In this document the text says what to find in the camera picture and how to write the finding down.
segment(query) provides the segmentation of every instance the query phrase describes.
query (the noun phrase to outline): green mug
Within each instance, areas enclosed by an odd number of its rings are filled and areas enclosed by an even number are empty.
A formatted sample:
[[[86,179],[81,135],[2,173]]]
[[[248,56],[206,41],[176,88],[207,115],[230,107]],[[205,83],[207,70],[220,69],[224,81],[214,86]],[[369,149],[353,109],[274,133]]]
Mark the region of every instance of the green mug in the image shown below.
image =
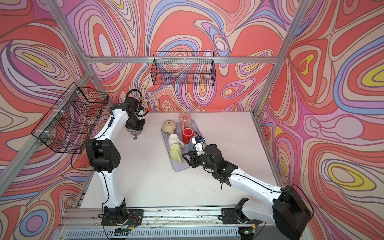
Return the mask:
[[[169,155],[172,161],[181,163],[181,156],[183,154],[183,150],[179,146],[179,144],[172,144],[169,150]]]

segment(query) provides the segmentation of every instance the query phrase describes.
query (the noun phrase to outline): white mug handle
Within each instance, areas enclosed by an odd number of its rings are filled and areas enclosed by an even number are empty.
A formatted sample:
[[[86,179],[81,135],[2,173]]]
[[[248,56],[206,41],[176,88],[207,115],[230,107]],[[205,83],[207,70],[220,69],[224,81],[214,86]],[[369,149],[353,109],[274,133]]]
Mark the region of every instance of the white mug handle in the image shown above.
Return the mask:
[[[184,143],[180,140],[180,138],[177,139],[179,143],[182,145],[182,147],[185,147]]]

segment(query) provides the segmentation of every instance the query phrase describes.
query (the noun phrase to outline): white table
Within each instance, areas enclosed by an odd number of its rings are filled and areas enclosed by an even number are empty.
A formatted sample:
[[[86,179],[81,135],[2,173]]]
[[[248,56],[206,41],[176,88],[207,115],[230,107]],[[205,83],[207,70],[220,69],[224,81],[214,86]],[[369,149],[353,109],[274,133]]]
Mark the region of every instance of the white table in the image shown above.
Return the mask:
[[[268,159],[249,112],[191,113],[206,139],[216,144],[225,160],[246,173],[276,185]],[[220,183],[202,167],[173,170],[161,127],[178,122],[179,113],[149,113],[143,132],[132,139],[125,127],[114,142],[121,155],[118,178],[127,207],[235,205],[248,193]],[[105,201],[100,178],[93,175],[81,208],[98,208]]]

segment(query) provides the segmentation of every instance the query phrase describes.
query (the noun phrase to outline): mesh basket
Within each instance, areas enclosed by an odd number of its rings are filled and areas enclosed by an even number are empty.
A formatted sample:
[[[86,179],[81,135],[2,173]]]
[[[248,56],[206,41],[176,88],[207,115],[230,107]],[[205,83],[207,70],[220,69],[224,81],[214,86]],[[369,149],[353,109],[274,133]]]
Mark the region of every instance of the mesh basket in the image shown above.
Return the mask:
[[[68,102],[35,136],[54,152],[82,153],[108,103],[108,95],[93,88],[77,87]]]
[[[215,85],[212,51],[156,51],[153,57],[153,85]]]

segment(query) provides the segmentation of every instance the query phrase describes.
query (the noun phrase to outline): lavender tray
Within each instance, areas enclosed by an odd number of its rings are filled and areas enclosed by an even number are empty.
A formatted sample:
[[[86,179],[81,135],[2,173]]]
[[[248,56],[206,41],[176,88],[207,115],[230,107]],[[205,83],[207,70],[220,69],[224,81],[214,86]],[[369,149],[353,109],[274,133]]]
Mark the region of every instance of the lavender tray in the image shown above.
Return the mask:
[[[192,120],[192,126],[191,128],[195,131],[195,132],[198,132],[200,135],[201,135],[201,132],[199,131],[199,129],[197,128],[196,124],[195,124],[195,121]],[[163,134],[163,138],[164,138],[164,142],[166,144],[166,148],[167,148],[167,152],[168,152],[168,155],[169,155],[169,149],[170,149],[170,146],[168,144],[168,138],[169,138],[169,134],[165,133],[163,130],[161,130],[161,133]],[[181,135],[181,127],[180,127],[180,123],[177,122],[176,123],[176,132],[175,132],[178,136],[179,136],[179,139],[181,141],[183,141],[183,136]],[[182,147],[181,149],[183,150],[183,153],[187,153],[189,151],[188,149],[188,144],[185,144],[184,143],[184,147]],[[184,160],[184,158],[181,158],[181,163],[179,162],[175,162],[175,161],[172,161],[172,159],[169,157],[169,160],[172,164],[172,167],[173,167],[173,170],[175,170],[176,172],[180,172],[181,170],[184,170],[184,169],[187,169],[187,168],[190,168],[190,166],[188,165],[188,163]]]

